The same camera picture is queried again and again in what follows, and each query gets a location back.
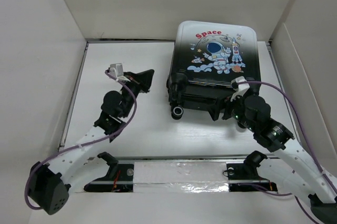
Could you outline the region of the aluminium mounting rail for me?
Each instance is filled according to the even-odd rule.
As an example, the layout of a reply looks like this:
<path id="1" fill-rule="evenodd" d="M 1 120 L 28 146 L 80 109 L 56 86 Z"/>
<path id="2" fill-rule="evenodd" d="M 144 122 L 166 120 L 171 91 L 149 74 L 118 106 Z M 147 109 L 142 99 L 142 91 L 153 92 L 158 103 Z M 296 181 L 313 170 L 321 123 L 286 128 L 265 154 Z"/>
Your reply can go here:
<path id="1" fill-rule="evenodd" d="M 221 182 L 229 182 L 229 183 L 270 183 L 269 180 L 233 180 L 233 179 L 229 179 L 227 177 L 220 177 L 220 178 L 216 178 L 216 179 L 176 179 L 176 180 L 172 180 L 172 181 L 163 181 L 163 182 L 159 182 L 159 181 L 138 181 L 133 179 L 133 181 L 126 181 L 126 180 L 117 180 L 116 182 L 114 181 L 92 181 L 89 182 L 88 184 L 99 184 L 99 185 L 114 185 L 116 184 L 183 184 L 183 183 L 192 183 L 192 184 L 196 184 L 196 183 L 221 183 Z"/>

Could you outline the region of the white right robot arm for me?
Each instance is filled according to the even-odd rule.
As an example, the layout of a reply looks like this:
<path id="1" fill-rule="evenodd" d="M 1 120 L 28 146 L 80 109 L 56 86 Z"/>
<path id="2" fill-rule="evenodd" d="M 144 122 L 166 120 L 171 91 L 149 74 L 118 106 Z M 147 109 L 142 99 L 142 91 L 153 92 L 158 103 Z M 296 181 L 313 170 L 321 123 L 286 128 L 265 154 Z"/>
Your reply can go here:
<path id="1" fill-rule="evenodd" d="M 249 178 L 260 176 L 283 185 L 306 203 L 323 223 L 336 223 L 336 176 L 318 167 L 309 154 L 283 124 L 271 118 L 271 107 L 258 95 L 217 100 L 208 109 L 217 120 L 235 119 L 253 133 L 259 145 L 266 148 L 288 167 L 279 166 L 266 155 L 254 151 L 244 161 L 243 172 Z"/>

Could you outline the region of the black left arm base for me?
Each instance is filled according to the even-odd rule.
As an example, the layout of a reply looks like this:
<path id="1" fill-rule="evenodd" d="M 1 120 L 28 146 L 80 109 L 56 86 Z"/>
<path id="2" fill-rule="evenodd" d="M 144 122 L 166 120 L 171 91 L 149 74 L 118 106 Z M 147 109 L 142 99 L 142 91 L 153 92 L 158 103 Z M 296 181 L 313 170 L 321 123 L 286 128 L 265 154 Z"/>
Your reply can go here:
<path id="1" fill-rule="evenodd" d="M 133 192 L 134 163 L 119 163 L 107 152 L 97 157 L 106 162 L 108 170 L 105 176 L 88 183 L 84 187 L 85 192 Z"/>

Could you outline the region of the black white space suitcase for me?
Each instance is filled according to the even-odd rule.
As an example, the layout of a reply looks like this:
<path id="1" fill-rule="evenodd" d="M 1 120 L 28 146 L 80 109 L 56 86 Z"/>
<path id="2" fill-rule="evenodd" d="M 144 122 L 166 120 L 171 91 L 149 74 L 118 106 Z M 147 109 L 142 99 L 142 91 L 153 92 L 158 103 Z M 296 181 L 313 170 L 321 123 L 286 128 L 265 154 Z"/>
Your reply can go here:
<path id="1" fill-rule="evenodd" d="M 177 30 L 166 81 L 172 118 L 207 111 L 234 93 L 232 80 L 261 80 L 257 34 L 242 25 L 183 21 Z"/>

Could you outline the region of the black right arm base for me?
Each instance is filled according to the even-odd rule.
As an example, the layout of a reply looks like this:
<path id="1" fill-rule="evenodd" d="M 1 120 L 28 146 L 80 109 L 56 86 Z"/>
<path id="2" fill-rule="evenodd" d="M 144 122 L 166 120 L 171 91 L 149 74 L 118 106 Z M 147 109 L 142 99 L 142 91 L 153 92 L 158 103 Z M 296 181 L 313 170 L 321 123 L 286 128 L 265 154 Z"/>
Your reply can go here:
<path id="1" fill-rule="evenodd" d="M 249 171 L 243 163 L 227 163 L 224 175 L 229 182 L 229 192 L 278 192 L 274 182 L 263 179 L 254 171 Z"/>

